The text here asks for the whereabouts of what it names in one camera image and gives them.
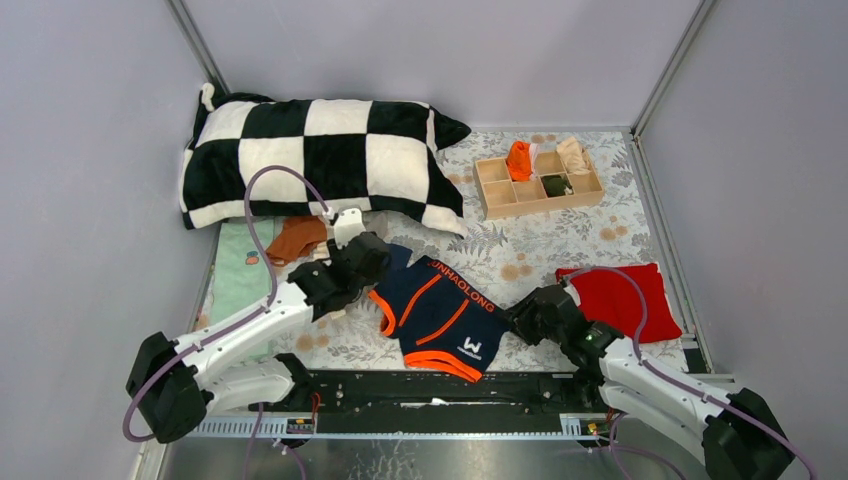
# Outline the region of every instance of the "white logo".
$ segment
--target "white logo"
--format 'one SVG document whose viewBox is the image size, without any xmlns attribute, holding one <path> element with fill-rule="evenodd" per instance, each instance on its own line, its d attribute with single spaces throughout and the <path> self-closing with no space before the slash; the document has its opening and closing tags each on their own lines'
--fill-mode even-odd
<svg viewBox="0 0 848 480">
<path fill-rule="evenodd" d="M 471 337 L 465 337 L 465 345 L 463 345 L 464 349 L 471 350 L 474 353 L 480 353 L 480 347 L 482 346 L 482 342 L 471 343 Z"/>
</svg>

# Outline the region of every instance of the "patterned sheet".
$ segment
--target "patterned sheet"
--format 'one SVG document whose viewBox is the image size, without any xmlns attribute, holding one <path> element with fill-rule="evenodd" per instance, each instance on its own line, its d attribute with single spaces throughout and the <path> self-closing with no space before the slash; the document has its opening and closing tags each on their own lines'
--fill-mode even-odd
<svg viewBox="0 0 848 480">
<path fill-rule="evenodd" d="M 471 174 L 475 160 L 506 156 L 515 140 L 543 144 L 575 135 L 587 147 L 606 189 L 597 206 L 483 220 L 477 188 Z M 502 307 L 508 307 L 537 286 L 555 282 L 554 270 L 586 265 L 636 265 L 656 261 L 639 192 L 633 179 L 624 139 L 617 132 L 473 133 L 439 154 L 445 175 L 457 185 L 465 202 L 470 234 L 465 239 L 427 229 L 407 217 L 389 212 L 386 241 L 421 255 L 442 260 Z M 278 271 L 285 275 L 290 265 Z M 198 323 L 214 299 L 207 295 Z M 403 369 L 397 341 L 384 338 L 377 328 L 381 314 L 364 295 L 346 309 L 346 315 L 325 317 L 305 330 L 271 341 L 274 353 L 295 352 L 308 368 Z M 684 370 L 680 340 L 646 344 L 643 349 L 668 365 Z M 553 343 L 524 345 L 504 335 L 489 371 L 572 371 L 574 366 Z"/>
</svg>

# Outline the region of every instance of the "robotic hand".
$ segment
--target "robotic hand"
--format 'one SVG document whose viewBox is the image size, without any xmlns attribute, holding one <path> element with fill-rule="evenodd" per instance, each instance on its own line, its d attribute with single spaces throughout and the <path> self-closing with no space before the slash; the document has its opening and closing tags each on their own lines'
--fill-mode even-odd
<svg viewBox="0 0 848 480">
<path fill-rule="evenodd" d="M 512 331 L 529 345 L 558 344 L 589 391 L 682 445 L 713 479 L 777 479 L 795 458 L 784 442 L 744 419 L 785 440 L 762 397 L 748 389 L 731 394 L 673 370 L 621 332 L 587 320 L 578 305 L 567 278 L 537 288 L 508 310 Z"/>
<path fill-rule="evenodd" d="M 207 414 L 258 402 L 299 405 L 314 391 L 311 377 L 292 354 L 257 365 L 230 366 L 261 342 L 341 310 L 364 287 L 382 279 L 390 264 L 389 250 L 365 231 L 362 213 L 344 210 L 332 226 L 329 261 L 301 264 L 272 292 L 273 298 L 214 327 L 171 341 L 158 332 L 142 342 L 126 388 L 160 443 L 185 436 Z"/>
</svg>

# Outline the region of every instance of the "orange hem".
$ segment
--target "orange hem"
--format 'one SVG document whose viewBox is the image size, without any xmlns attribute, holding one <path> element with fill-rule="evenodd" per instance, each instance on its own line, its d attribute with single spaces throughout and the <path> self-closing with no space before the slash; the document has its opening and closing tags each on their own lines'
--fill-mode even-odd
<svg viewBox="0 0 848 480">
<path fill-rule="evenodd" d="M 468 299 L 466 298 L 465 301 L 462 302 L 462 306 L 460 306 L 459 309 L 456 312 L 454 312 L 454 314 L 450 318 L 450 320 L 448 320 L 447 322 L 445 322 L 444 325 L 442 325 L 442 328 L 436 330 L 435 332 L 431 333 L 430 335 L 427 335 L 426 337 L 424 337 L 420 340 L 416 340 L 415 345 L 418 345 L 420 347 L 422 344 L 427 343 L 430 340 L 439 338 L 439 336 L 441 334 L 445 333 L 445 330 L 449 329 L 450 326 L 453 325 L 453 322 L 455 322 L 456 319 L 459 318 L 460 315 L 462 315 L 462 312 L 465 311 L 465 307 L 467 307 L 467 306 L 468 306 Z"/>
<path fill-rule="evenodd" d="M 421 294 L 427 291 L 427 289 L 432 287 L 434 283 L 438 282 L 440 278 L 442 278 L 442 276 L 437 273 L 435 277 L 431 278 L 429 282 L 424 284 L 423 287 L 419 288 L 418 291 L 415 292 L 415 295 L 412 296 L 412 299 L 406 305 L 406 310 L 403 311 L 403 316 L 400 317 L 400 323 L 398 324 L 399 327 L 402 327 L 403 324 L 406 323 L 406 317 L 409 316 L 409 312 L 412 311 L 412 307 L 415 305 L 415 302 L 418 301 L 418 297 L 420 297 Z"/>
<path fill-rule="evenodd" d="M 403 361 L 406 366 L 411 368 L 432 368 L 456 375 L 472 383 L 483 378 L 483 374 L 473 367 L 466 365 L 453 355 L 439 350 L 410 353 L 404 355 Z"/>
<path fill-rule="evenodd" d="M 380 324 L 380 333 L 390 337 L 393 333 L 395 333 L 395 327 L 397 326 L 395 314 L 392 312 L 392 307 L 389 306 L 389 302 L 383 300 L 383 297 L 381 297 L 376 290 L 368 292 L 368 298 L 376 303 L 377 306 L 380 307 L 380 310 L 383 311 L 383 322 Z"/>
</svg>

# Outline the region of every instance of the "wooden box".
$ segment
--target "wooden box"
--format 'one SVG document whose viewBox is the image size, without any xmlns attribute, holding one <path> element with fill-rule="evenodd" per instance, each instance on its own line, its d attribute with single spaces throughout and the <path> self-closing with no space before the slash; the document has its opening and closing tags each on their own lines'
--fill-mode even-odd
<svg viewBox="0 0 848 480">
<path fill-rule="evenodd" d="M 509 170 L 506 168 L 506 157 L 474 162 L 474 180 L 477 182 L 486 220 L 600 203 L 604 198 L 604 187 L 601 185 L 589 152 L 586 149 L 582 152 L 583 159 L 589 166 L 588 174 L 566 173 L 559 154 L 545 152 L 536 157 L 536 178 L 529 182 L 513 182 L 510 179 Z M 574 188 L 574 194 L 548 197 L 541 181 L 541 177 L 547 175 L 561 175 L 568 178 Z"/>
</svg>

